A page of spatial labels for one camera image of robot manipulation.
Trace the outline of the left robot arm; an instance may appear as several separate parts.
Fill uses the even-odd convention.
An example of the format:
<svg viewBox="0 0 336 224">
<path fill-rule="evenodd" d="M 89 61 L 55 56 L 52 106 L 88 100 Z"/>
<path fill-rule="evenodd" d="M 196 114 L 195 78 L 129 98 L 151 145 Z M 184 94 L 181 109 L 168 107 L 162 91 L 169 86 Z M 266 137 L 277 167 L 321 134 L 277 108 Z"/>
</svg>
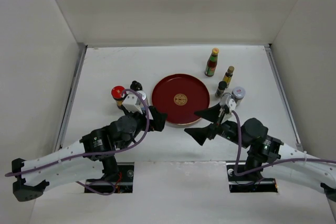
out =
<svg viewBox="0 0 336 224">
<path fill-rule="evenodd" d="M 148 112 L 128 112 L 107 126 L 93 130 L 73 144 L 46 156 L 12 161 L 13 194 L 19 202 L 34 200 L 60 185 L 86 179 L 113 181 L 119 168 L 115 154 L 137 144 L 140 132 L 161 132 L 167 114 L 154 106 Z"/>
</svg>

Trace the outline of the yellow-cap chili sauce bottle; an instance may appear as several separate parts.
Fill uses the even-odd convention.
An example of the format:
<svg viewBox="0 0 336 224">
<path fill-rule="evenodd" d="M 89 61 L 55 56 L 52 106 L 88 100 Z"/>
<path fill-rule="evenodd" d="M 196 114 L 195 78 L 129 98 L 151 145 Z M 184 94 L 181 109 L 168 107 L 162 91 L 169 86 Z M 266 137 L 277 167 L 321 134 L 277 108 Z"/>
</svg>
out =
<svg viewBox="0 0 336 224">
<path fill-rule="evenodd" d="M 206 68 L 205 68 L 205 75 L 208 77 L 212 77 L 215 73 L 215 70 L 217 67 L 217 61 L 218 61 L 218 54 L 219 54 L 219 49 L 213 48 L 211 55 L 207 61 Z"/>
</svg>

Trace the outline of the small black-cap pepper jar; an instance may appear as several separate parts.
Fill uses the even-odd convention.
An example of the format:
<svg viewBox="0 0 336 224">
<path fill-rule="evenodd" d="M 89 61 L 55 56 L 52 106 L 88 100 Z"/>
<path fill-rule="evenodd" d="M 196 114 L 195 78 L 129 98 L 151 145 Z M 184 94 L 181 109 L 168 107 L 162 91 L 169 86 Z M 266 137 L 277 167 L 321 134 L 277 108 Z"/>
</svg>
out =
<svg viewBox="0 0 336 224">
<path fill-rule="evenodd" d="M 218 83 L 218 87 L 215 92 L 215 97 L 221 98 L 226 88 L 227 88 L 227 83 L 225 81 L 220 81 Z"/>
</svg>

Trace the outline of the small brown-cap yellow bottle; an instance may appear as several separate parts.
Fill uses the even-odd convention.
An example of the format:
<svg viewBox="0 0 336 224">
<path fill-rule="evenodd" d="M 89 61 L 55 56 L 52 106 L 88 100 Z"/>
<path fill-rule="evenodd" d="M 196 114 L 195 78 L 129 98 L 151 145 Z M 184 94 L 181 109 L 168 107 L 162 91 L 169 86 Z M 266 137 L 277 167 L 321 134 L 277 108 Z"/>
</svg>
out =
<svg viewBox="0 0 336 224">
<path fill-rule="evenodd" d="M 233 66 L 229 66 L 227 71 L 224 74 L 223 81 L 226 82 L 227 87 L 229 87 L 229 85 L 230 85 L 230 82 L 231 82 L 232 77 L 233 77 L 234 70 L 235 70 L 235 68 Z"/>
</svg>

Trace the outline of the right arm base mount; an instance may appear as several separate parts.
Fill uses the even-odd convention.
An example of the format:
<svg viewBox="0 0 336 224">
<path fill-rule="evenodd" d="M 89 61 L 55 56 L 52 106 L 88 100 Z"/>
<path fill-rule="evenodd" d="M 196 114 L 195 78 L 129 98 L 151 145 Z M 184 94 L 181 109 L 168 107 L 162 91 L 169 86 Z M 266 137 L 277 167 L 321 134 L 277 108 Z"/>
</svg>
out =
<svg viewBox="0 0 336 224">
<path fill-rule="evenodd" d="M 277 193 L 278 187 L 274 178 L 264 178 L 259 172 L 236 176 L 234 162 L 227 162 L 228 187 L 231 193 Z"/>
</svg>

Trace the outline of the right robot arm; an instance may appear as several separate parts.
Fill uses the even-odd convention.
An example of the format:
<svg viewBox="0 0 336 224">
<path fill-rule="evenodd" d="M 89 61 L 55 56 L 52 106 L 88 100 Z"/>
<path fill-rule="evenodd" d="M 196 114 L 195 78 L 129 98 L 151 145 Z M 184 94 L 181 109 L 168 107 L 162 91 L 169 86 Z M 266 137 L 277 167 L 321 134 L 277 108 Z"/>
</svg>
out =
<svg viewBox="0 0 336 224">
<path fill-rule="evenodd" d="M 219 103 L 195 114 L 210 121 L 206 127 L 187 128 L 185 132 L 199 145 L 220 136 L 238 146 L 235 165 L 229 172 L 234 178 L 245 177 L 248 185 L 270 175 L 310 187 L 335 201 L 335 161 L 321 159 L 297 150 L 268 134 L 256 118 L 241 124 L 236 103 Z"/>
</svg>

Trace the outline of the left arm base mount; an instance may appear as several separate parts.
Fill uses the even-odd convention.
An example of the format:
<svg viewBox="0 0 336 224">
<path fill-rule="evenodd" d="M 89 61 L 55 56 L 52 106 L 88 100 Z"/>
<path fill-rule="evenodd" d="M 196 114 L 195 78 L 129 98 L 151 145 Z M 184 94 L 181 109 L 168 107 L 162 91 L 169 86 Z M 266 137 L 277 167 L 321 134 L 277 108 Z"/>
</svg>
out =
<svg viewBox="0 0 336 224">
<path fill-rule="evenodd" d="M 87 179 L 85 185 L 100 194 L 133 192 L 134 163 L 118 163 L 119 171 L 109 180 Z"/>
</svg>

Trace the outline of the silver-lid brown spice jar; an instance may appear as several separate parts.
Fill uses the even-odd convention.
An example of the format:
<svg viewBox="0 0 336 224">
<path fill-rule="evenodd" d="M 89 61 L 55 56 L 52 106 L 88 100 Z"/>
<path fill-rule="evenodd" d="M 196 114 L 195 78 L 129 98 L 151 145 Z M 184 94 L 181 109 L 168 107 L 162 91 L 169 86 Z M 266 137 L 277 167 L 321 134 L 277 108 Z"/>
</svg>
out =
<svg viewBox="0 0 336 224">
<path fill-rule="evenodd" d="M 239 106 L 241 101 L 246 95 L 246 90 L 243 87 L 235 87 L 232 90 L 232 96 L 234 98 L 234 101 L 236 103 L 236 106 Z"/>
</svg>

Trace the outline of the black-cap white salt grinder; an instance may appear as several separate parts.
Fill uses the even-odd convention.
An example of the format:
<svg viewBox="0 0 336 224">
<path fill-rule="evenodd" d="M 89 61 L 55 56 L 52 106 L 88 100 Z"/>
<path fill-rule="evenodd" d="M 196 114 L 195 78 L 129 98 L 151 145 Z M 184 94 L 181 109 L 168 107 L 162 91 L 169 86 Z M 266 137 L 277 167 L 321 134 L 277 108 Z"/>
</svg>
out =
<svg viewBox="0 0 336 224">
<path fill-rule="evenodd" d="M 130 85 L 130 89 L 133 90 L 133 91 L 142 91 L 143 87 L 142 87 L 141 83 L 134 80 L 134 81 L 132 81 L 132 83 Z"/>
</svg>

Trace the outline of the red-lid sauce jar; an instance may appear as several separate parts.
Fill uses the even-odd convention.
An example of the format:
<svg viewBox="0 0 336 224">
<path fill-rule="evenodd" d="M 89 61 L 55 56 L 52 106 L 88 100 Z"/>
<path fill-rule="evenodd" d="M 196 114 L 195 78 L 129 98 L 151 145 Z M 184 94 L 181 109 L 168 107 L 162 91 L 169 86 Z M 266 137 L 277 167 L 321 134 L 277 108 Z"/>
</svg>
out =
<svg viewBox="0 0 336 224">
<path fill-rule="evenodd" d="M 124 100 L 124 94 L 122 93 L 122 91 L 124 89 L 125 88 L 123 86 L 115 86 L 111 90 L 111 95 L 112 95 L 113 99 L 115 100 L 115 102 L 117 104 L 117 107 L 119 109 L 121 109 L 121 106 L 122 106 L 122 103 L 123 103 L 123 100 Z"/>
</svg>

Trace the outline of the silver-lid blue-band spice jar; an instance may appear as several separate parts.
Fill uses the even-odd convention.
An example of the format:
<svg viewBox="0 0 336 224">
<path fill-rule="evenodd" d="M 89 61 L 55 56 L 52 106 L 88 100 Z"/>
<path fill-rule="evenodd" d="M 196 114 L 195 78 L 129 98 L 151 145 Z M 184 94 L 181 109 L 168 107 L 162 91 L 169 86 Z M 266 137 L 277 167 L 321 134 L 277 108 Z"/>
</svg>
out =
<svg viewBox="0 0 336 224">
<path fill-rule="evenodd" d="M 146 104 L 146 106 L 148 106 L 148 97 L 147 94 L 143 91 L 143 90 L 139 90 L 137 91 L 137 93 L 141 96 L 142 100 L 144 101 L 144 103 Z M 139 102 L 140 108 L 143 112 L 145 112 L 145 106 L 142 104 L 142 102 Z"/>
</svg>

